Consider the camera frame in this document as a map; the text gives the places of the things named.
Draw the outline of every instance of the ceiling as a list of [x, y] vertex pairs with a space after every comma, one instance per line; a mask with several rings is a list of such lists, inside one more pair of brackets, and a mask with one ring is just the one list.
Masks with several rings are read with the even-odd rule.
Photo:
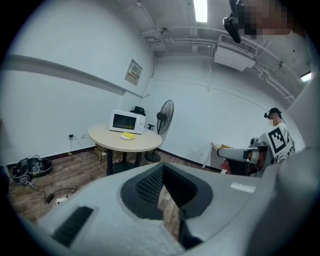
[[[136, 0], [116, 0], [124, 12], [122, 15], [134, 21], [155, 55], [192, 54], [206, 57], [209, 56], [208, 45], [216, 46], [221, 34], [228, 36], [223, 18], [231, 12], [229, 0], [207, 1], [208, 20], [201, 23], [196, 22], [193, 0], [141, 0], [141, 5], [136, 4]], [[167, 28], [168, 32], [162, 34], [161, 28]], [[291, 34], [264, 36], [260, 40], [242, 37], [242, 42], [257, 49], [256, 64], [287, 90], [287, 94], [292, 96], [287, 100], [292, 103], [304, 88], [299, 78], [310, 71], [304, 41]]]

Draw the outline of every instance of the fluorescent light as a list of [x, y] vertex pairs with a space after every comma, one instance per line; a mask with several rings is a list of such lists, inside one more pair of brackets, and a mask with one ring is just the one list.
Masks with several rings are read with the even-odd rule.
[[306, 73], [306, 74], [304, 74], [304, 75], [301, 76], [301, 80], [302, 80], [303, 82], [306, 82], [306, 81], [308, 81], [308, 80], [310, 80], [310, 79], [311, 79], [311, 72]]
[[207, 23], [208, 20], [208, 4], [207, 0], [193, 0], [195, 20], [197, 22]]

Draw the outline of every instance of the electrical box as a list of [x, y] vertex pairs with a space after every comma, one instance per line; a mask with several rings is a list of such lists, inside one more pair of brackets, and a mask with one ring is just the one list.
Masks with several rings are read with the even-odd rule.
[[125, 80], [136, 86], [138, 84], [141, 71], [142, 68], [134, 60], [131, 60], [128, 71], [125, 75]]

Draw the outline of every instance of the white microwave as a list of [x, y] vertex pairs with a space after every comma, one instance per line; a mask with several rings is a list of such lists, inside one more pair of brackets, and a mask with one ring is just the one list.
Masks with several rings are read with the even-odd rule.
[[110, 116], [109, 130], [142, 134], [145, 122], [144, 115], [114, 109]]

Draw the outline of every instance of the plate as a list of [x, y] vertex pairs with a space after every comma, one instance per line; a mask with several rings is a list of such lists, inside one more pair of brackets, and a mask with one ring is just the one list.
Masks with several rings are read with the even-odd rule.
[[121, 137], [122, 139], [128, 140], [128, 141], [131, 141], [131, 140], [134, 139], [134, 138], [128, 138], [128, 137], [124, 136], [123, 134], [121, 134], [120, 137]]

